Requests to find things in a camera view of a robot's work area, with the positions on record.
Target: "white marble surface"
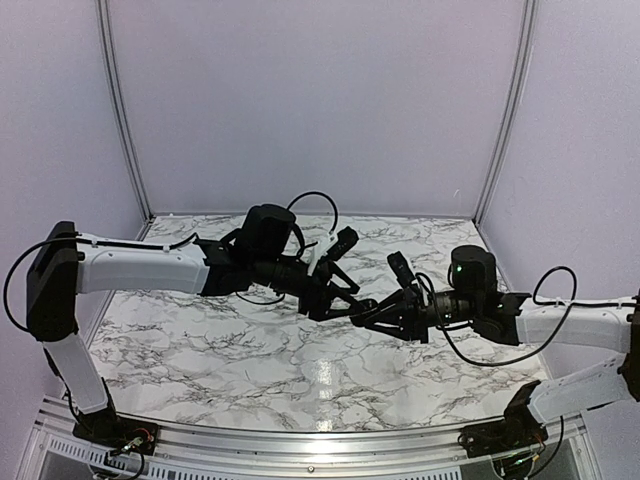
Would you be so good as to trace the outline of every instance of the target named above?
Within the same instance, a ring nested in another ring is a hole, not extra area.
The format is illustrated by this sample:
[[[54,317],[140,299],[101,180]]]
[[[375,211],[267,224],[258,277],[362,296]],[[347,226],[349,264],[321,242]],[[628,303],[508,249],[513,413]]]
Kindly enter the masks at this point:
[[[220,238],[243,217],[162,217],[147,240],[192,232]],[[308,239],[328,217],[300,216]],[[471,222],[342,217],[360,236],[340,265],[382,299],[397,288],[386,256],[401,250],[436,288],[446,287],[450,251],[482,242]],[[273,298],[252,289],[250,298]],[[463,352],[505,360],[526,348],[493,345],[454,332]],[[354,431],[453,423],[499,415],[517,388],[545,378],[539,359],[500,369],[459,360],[444,337],[405,343],[356,329],[348,319],[322,324],[296,313],[296,300],[260,307],[235,296],[121,292],[92,345],[119,410],[199,425],[259,430]]]

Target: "white wall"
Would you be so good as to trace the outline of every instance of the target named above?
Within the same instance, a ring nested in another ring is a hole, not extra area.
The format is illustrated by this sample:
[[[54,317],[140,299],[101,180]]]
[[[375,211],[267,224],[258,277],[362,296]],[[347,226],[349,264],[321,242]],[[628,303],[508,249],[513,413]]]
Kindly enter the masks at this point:
[[[93,2],[0,1],[0,278],[59,220],[133,237],[142,225],[107,95]],[[24,319],[25,271],[11,290]],[[81,325],[101,294],[83,296]],[[41,347],[0,313],[0,477],[12,479],[45,393]]]
[[[550,267],[579,277],[579,296],[640,288],[640,8],[635,0],[544,1],[533,59],[482,230],[512,286]],[[567,294],[556,279],[547,294]],[[564,375],[608,352],[555,347]],[[637,478],[640,405],[586,415],[606,479]]]
[[[111,3],[156,212],[313,188],[345,212],[472,216],[522,1]]]

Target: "vertical metal post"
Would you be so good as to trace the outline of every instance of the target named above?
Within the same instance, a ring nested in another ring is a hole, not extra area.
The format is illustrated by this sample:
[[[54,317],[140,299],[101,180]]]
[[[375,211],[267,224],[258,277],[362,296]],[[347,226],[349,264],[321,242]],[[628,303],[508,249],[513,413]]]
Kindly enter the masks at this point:
[[[107,86],[109,88],[111,103],[113,104],[116,125],[118,127],[118,133],[122,143],[122,150],[124,152],[124,158],[127,164],[129,177],[131,178],[131,184],[133,185],[138,208],[140,209],[143,219],[148,222],[153,218],[153,212],[142,180],[142,173],[138,163],[138,155],[136,153],[133,136],[131,135],[131,129],[127,120],[124,97],[122,95],[122,88],[118,75],[118,65],[116,63],[108,0],[96,0],[96,8],[98,12],[100,42],[102,44],[102,53],[107,74]]]
[[[533,36],[535,30],[535,21],[538,11],[538,0],[525,0],[522,12],[522,25],[520,29],[520,39],[518,41],[518,50],[516,53],[516,62],[513,67],[513,75],[511,77],[511,87],[507,97],[502,124],[493,151],[493,157],[487,173],[482,193],[476,207],[473,221],[476,226],[480,226],[487,213],[491,197],[500,175],[500,170],[504,164],[504,159],[509,146],[509,138],[511,130],[516,118],[518,106],[520,105],[522,93],[527,78],[527,71],[533,50]]]

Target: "robotic arm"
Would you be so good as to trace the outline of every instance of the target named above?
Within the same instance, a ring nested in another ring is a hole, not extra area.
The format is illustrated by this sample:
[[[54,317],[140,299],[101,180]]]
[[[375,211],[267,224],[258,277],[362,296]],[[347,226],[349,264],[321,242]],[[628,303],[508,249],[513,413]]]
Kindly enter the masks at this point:
[[[300,249],[284,255],[292,232]],[[174,245],[114,241],[78,233],[71,222],[58,223],[27,274],[27,329],[76,401],[74,435],[122,449],[138,438],[137,431],[146,431],[148,441],[137,445],[145,454],[153,453],[155,442],[149,439],[157,437],[157,425],[117,414],[78,335],[77,294],[135,289],[222,296],[257,283],[297,297],[299,313],[324,321],[368,308],[352,296],[359,287],[336,264],[357,240],[349,227],[331,232],[313,246],[306,263],[301,257],[308,247],[295,215],[276,205],[251,208],[243,226],[221,240],[194,235]],[[347,287],[335,284],[333,275]],[[349,307],[334,309],[336,298]]]
[[[469,245],[453,250],[451,259],[452,289],[438,293],[427,289],[427,302],[420,281],[424,274],[416,278],[402,254],[390,255],[389,265],[401,288],[374,309],[352,316],[352,323],[421,343],[428,342],[429,328],[436,328],[458,355],[480,367],[515,362],[470,360],[455,347],[449,330],[472,328],[483,338],[504,345],[543,344],[538,351],[554,341],[616,352],[605,362],[572,375],[529,383],[511,400],[504,419],[463,428],[459,443],[470,458],[538,444],[548,438],[545,424],[558,417],[622,400],[640,401],[640,296],[564,301],[539,298],[537,289],[533,297],[502,293],[497,289],[492,254]],[[505,471],[500,464],[500,475],[525,478],[531,464],[518,465]]]

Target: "marble table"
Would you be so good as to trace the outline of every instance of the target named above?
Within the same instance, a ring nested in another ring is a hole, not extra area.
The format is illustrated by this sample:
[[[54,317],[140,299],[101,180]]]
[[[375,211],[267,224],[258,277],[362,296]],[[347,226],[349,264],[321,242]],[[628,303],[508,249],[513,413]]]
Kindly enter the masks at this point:
[[[198,232],[221,238],[243,217],[156,219],[148,241],[173,242]],[[317,238],[329,217],[299,216]],[[402,251],[437,289],[446,287],[449,254],[482,241],[470,221],[342,217],[360,236],[340,265],[362,298],[397,288],[386,256]],[[288,247],[292,251],[295,244]],[[264,288],[246,296],[274,298]],[[472,331],[455,332],[468,356],[489,361],[531,347],[504,347]],[[296,300],[255,306],[236,296],[119,292],[90,348],[119,410],[181,423],[258,430],[359,431],[442,425],[499,415],[524,383],[546,378],[540,359],[500,369],[463,363],[444,337],[406,343],[357,329],[348,319],[315,323]]]

